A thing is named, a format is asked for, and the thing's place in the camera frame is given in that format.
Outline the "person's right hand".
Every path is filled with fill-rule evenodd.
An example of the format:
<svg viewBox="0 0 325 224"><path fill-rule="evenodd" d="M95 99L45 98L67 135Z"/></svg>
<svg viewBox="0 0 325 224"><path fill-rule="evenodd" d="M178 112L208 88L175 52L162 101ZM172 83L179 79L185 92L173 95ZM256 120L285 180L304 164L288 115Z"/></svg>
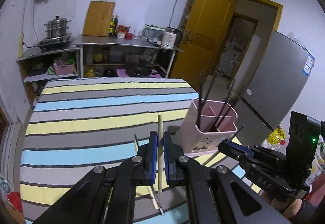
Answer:
<svg viewBox="0 0 325 224"><path fill-rule="evenodd" d="M273 208L282 212L282 215L287 219L294 217L302 206L301 199L294 199L293 201L280 202L272 198L267 192L261 191L260 196L268 202Z"/></svg>

